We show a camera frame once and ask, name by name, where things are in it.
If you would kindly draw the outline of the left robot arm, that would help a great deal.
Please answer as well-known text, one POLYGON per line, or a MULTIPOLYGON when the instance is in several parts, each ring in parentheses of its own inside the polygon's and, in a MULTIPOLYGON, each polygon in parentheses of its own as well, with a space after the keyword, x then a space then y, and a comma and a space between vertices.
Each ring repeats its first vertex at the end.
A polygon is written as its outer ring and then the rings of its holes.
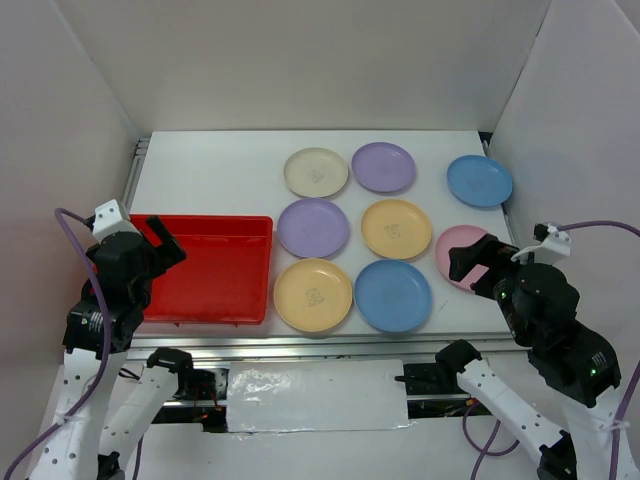
POLYGON ((146 220, 157 246, 115 200, 96 208, 86 224, 95 245, 80 252, 89 280, 70 310, 63 338, 63 385, 33 479, 123 479, 131 458, 171 396, 189 397, 197 374, 190 354, 160 348, 114 416, 107 415, 133 334, 151 303, 153 281, 186 258, 161 220, 146 220))

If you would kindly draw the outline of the yellow plate front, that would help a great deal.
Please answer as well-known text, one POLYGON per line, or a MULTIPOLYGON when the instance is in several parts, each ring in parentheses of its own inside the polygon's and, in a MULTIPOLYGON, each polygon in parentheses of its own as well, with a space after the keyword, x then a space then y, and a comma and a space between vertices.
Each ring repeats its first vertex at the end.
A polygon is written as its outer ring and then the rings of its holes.
POLYGON ((353 287, 333 262, 310 258, 287 267, 273 289, 274 306, 290 327, 320 334, 337 327, 349 314, 353 287))

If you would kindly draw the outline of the blue plate front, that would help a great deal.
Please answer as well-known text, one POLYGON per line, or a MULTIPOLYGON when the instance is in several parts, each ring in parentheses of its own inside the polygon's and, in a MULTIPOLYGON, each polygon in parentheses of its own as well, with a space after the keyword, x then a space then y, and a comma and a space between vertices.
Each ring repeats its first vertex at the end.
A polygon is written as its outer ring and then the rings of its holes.
POLYGON ((425 276, 401 260, 378 260, 357 276, 354 300, 373 328, 401 334, 423 325, 432 311, 433 294, 425 276))

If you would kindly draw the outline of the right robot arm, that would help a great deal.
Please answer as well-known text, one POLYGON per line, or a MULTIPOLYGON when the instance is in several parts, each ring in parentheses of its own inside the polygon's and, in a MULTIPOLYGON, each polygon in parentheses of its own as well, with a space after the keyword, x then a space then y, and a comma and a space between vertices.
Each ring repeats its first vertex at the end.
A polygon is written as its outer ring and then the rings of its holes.
POLYGON ((436 354, 435 378, 446 391, 469 393, 507 427, 539 478, 636 479, 623 422, 632 392, 621 388, 612 345, 577 319, 580 295, 555 266, 570 250, 569 235, 550 227, 538 245, 524 249, 486 234, 449 251, 453 281, 486 267, 472 291, 499 305, 516 344, 555 392, 565 428, 509 388, 465 340, 436 354))

